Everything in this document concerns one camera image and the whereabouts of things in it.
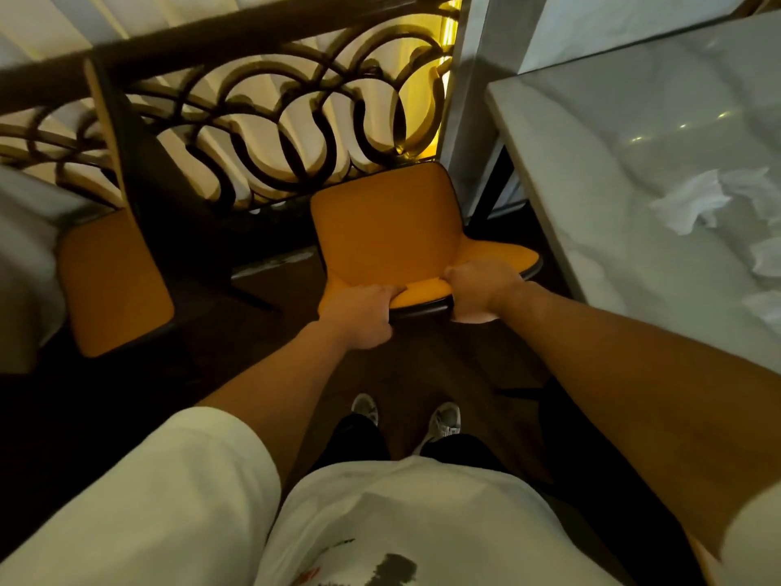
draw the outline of person's right arm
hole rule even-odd
[[[449,269],[454,319],[501,318],[713,554],[781,480],[781,376],[708,345],[555,295],[497,261]]]

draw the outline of forearm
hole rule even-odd
[[[781,478],[781,376],[536,284],[505,291],[495,312],[711,552]]]
[[[284,482],[320,394],[346,351],[338,326],[310,323],[289,344],[199,405],[221,409],[247,423],[263,441]]]

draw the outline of white t-shirt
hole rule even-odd
[[[0,565],[0,584],[618,584],[505,473],[417,456],[339,463],[305,477],[274,522],[279,495],[248,426],[187,409]],[[734,583],[781,584],[779,544],[781,484],[727,533]]]

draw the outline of shirt sleeve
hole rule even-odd
[[[248,584],[279,496],[246,424],[185,409],[0,565],[0,584]]]
[[[728,584],[781,584],[781,482],[735,516],[724,536],[722,564]]]

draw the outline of hand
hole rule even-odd
[[[525,282],[510,265],[497,259],[468,261],[444,270],[442,279],[453,289],[456,323],[487,323],[499,318],[497,299]]]
[[[344,335],[347,349],[371,349],[393,335],[388,324],[391,300],[404,286],[348,287],[327,301],[320,322],[334,325]]]

